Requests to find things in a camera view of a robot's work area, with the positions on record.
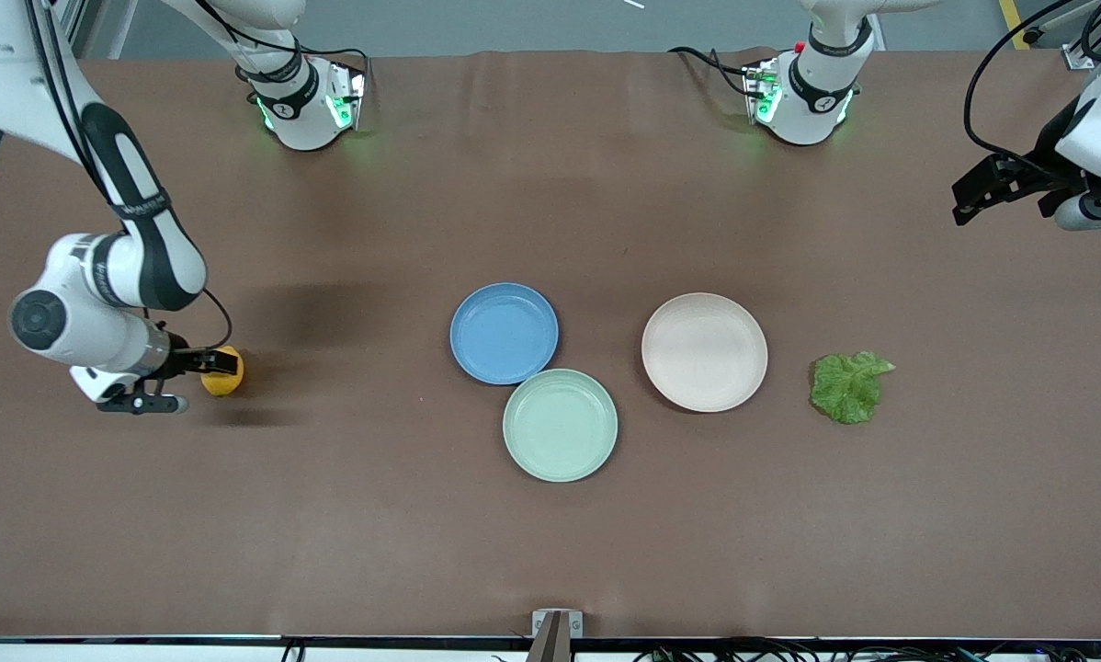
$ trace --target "green led light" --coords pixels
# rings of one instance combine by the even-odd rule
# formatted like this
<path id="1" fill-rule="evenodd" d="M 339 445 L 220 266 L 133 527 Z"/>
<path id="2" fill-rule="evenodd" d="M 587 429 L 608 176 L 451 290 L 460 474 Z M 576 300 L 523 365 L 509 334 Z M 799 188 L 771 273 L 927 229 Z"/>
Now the green led light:
<path id="1" fill-rule="evenodd" d="M 775 108 L 778 106 L 778 100 L 783 98 L 783 90 L 776 85 L 772 87 L 772 91 L 767 94 L 767 97 L 759 101 L 759 121 L 767 124 L 775 117 Z"/>
<path id="2" fill-rule="evenodd" d="M 837 116 L 837 124 L 840 124 L 840 122 L 844 121 L 844 115 L 848 112 L 848 102 L 852 100 L 853 100 L 853 94 L 850 91 L 844 97 L 844 100 L 841 101 L 841 112 L 839 116 Z"/>
<path id="3" fill-rule="evenodd" d="M 257 97 L 257 108 L 260 108 L 260 113 L 262 116 L 264 116 L 264 126 L 268 127 L 268 129 L 270 131 L 273 131 L 274 130 L 273 129 L 273 120 L 270 119 L 270 117 L 269 117 L 269 110 L 264 109 L 264 102 L 262 102 L 260 100 L 260 97 Z"/>
<path id="4" fill-rule="evenodd" d="M 329 108 L 331 109 L 331 116 L 334 116 L 334 124 L 337 124 L 339 129 L 346 129 L 350 126 L 350 104 L 341 100 L 340 97 L 334 99 L 334 97 L 327 97 L 326 100 L 329 102 Z"/>

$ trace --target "light green plate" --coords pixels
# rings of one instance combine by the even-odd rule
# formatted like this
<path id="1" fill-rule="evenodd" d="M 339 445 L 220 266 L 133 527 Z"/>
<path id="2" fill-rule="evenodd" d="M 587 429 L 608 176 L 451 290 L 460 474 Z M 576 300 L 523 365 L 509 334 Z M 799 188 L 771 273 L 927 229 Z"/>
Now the light green plate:
<path id="1" fill-rule="evenodd" d="M 547 370 L 509 395 L 501 428 L 509 455 L 526 473 L 544 481 L 577 481 L 612 455 L 617 405 L 591 377 Z"/>

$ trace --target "white robotic arm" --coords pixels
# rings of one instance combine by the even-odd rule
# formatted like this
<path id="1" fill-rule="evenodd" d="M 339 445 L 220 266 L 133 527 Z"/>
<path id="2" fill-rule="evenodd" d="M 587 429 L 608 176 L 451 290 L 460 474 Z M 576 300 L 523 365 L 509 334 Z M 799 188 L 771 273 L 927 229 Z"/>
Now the white robotic arm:
<path id="1" fill-rule="evenodd" d="M 1101 230 L 1101 64 L 1028 154 L 988 154 L 951 192 L 959 226 L 988 207 L 1047 193 L 1037 202 L 1043 217 L 1065 230 Z"/>
<path id="2" fill-rule="evenodd" d="M 773 133 L 815 145 L 844 121 L 853 85 L 875 37 L 870 14 L 913 12 L 941 0 L 798 0 L 811 13 L 807 46 L 748 72 L 751 116 Z"/>
<path id="3" fill-rule="evenodd" d="M 364 72 L 304 51 L 290 26 L 304 0 L 163 0 L 236 59 L 257 91 L 264 124 L 293 150 L 326 146 L 357 129 Z"/>
<path id="4" fill-rule="evenodd" d="M 235 357 L 188 350 L 128 311 L 187 306 L 207 268 L 130 126 L 58 39 L 46 0 L 0 0 L 0 129 L 84 166 L 122 225 L 53 245 L 45 270 L 10 311 L 18 343 L 72 365 L 76 384 L 108 411 L 181 411 L 182 398 L 127 389 L 185 371 L 235 371 Z"/>

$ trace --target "green leaf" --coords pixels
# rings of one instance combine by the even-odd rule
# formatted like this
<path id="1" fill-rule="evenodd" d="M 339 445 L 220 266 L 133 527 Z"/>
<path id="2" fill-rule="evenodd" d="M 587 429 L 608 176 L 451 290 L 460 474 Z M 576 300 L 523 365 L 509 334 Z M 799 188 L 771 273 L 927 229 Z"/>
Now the green leaf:
<path id="1" fill-rule="evenodd" d="M 873 352 L 828 355 L 816 361 L 811 384 L 811 406 L 837 423 L 865 423 L 882 401 L 877 375 L 894 365 Z"/>

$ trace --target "yellow fruit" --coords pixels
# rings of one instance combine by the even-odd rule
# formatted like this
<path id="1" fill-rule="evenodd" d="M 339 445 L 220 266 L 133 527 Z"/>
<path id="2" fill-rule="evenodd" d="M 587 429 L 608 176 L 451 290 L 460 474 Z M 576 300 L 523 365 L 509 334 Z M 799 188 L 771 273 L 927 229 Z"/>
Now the yellow fruit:
<path id="1" fill-rule="evenodd" d="M 207 389 L 207 392 L 214 394 L 216 398 L 224 398 L 224 395 L 230 394 L 231 391 L 236 391 L 237 387 L 240 386 L 240 380 L 243 380 L 244 359 L 240 358 L 240 352 L 238 352 L 231 345 L 224 345 L 224 347 L 219 348 L 218 351 L 237 357 L 236 375 L 210 372 L 207 375 L 200 375 L 198 380 L 203 382 L 203 387 Z"/>

